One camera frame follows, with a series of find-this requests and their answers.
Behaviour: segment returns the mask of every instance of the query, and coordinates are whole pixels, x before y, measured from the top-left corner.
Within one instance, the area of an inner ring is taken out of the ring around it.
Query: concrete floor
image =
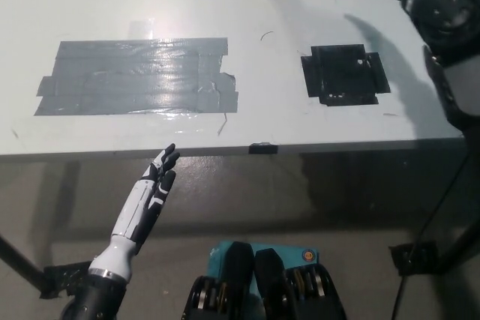
[[[180,319],[223,239],[316,247],[349,319],[389,319],[400,281],[389,246],[410,242],[462,149],[183,158],[154,231],[134,260],[118,318]],[[0,165],[0,233],[37,265],[91,259],[150,160]],[[466,169],[427,232],[441,249],[478,214]],[[445,277],[413,277],[399,319],[480,319],[480,257]],[[0,263],[0,319],[59,317]]]

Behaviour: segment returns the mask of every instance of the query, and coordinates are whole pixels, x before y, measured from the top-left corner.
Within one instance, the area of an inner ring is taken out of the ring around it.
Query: white robotic hand
[[[90,274],[130,281],[131,259],[140,251],[162,211],[175,180],[172,168],[179,156],[175,144],[171,144],[150,163],[127,197],[110,245],[91,263]]]
[[[88,275],[61,320],[113,320],[132,277],[131,260],[155,224],[175,180],[180,154],[171,144],[133,186],[113,228],[109,246],[90,264]]]

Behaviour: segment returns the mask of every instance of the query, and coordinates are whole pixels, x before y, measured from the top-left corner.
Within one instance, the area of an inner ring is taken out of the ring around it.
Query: table surface
[[[395,0],[0,0],[0,156],[153,156],[175,142],[187,155],[413,147],[458,139],[428,78],[422,41]],[[227,37],[238,112],[33,116],[42,76],[63,40],[127,40],[132,22],[154,38]],[[391,93],[376,106],[327,107],[309,98],[300,60],[318,45],[363,43]]]

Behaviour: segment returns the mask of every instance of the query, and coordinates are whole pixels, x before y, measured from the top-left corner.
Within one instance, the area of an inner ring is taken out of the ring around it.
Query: black cable
[[[457,182],[458,177],[460,176],[460,174],[464,170],[465,165],[467,164],[468,158],[469,158],[469,156],[467,154],[465,156],[465,158],[462,160],[462,163],[460,164],[460,166],[458,167],[458,170],[456,171],[453,179],[450,181],[447,188],[443,192],[442,197],[440,198],[438,203],[435,205],[435,208],[432,210],[430,215],[428,215],[427,220],[425,221],[425,223],[421,227],[420,232],[418,233],[417,238],[416,238],[415,242],[413,243],[412,249],[410,250],[410,253],[408,255],[407,262],[408,262],[409,265],[411,265],[413,254],[415,253],[415,251],[417,250],[417,247],[419,247],[419,244],[422,241],[421,239],[422,239],[423,234],[425,233],[425,230],[427,230],[427,227],[431,224],[432,220],[437,215],[438,210],[442,207],[442,205],[445,202],[445,200],[446,200],[447,196],[449,195],[450,191],[452,191],[453,186]],[[397,318],[398,309],[400,308],[401,300],[404,296],[405,285],[407,284],[407,277],[408,276],[403,275],[402,280],[400,281],[400,285],[398,286],[397,297],[395,298],[395,304],[393,306],[393,311],[391,312],[391,320],[395,320]]]

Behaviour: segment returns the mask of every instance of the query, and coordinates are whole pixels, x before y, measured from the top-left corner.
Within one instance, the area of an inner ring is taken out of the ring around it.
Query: gray duct tape
[[[228,55],[227,39],[154,39],[62,41],[57,59],[63,58],[158,58],[166,56]]]
[[[227,39],[62,42],[36,115],[236,112]]]
[[[239,94],[62,95],[43,97],[35,115],[120,115],[166,112],[236,112]]]
[[[96,73],[75,79],[45,76],[37,96],[93,95],[93,94],[177,94],[196,91],[234,92],[235,77],[225,73],[216,75],[126,75]]]

